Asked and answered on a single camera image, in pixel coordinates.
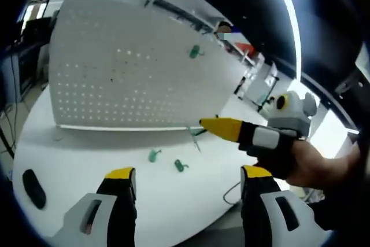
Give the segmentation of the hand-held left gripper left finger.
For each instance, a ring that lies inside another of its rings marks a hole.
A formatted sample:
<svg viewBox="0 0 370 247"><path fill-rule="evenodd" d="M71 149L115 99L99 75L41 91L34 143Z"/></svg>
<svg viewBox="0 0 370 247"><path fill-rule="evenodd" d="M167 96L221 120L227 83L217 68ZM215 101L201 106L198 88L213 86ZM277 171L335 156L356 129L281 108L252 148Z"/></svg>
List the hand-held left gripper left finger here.
<svg viewBox="0 0 370 247"><path fill-rule="evenodd" d="M135 168L105 175L96 193L87 193L64 215L50 246L135 246Z"/></svg>

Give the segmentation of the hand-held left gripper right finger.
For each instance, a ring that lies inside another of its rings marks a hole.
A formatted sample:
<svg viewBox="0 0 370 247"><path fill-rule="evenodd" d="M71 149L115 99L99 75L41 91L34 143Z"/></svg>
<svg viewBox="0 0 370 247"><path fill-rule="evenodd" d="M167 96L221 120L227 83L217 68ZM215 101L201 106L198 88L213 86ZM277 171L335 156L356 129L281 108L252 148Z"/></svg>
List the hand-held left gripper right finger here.
<svg viewBox="0 0 370 247"><path fill-rule="evenodd" d="M313 210L261 167L241 167L240 194L246 246L322 246L330 237Z"/></svg>

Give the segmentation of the person's right hand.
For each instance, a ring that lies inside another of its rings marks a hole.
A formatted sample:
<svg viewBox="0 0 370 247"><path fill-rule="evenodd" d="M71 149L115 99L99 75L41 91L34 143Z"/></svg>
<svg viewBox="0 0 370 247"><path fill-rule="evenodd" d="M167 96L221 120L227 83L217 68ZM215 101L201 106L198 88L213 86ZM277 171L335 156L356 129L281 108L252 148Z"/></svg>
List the person's right hand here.
<svg viewBox="0 0 370 247"><path fill-rule="evenodd" d="M286 182L293 186L324 189L330 174L330 164L319 151L307 141L295 141L291 148L295 166Z"/></svg>

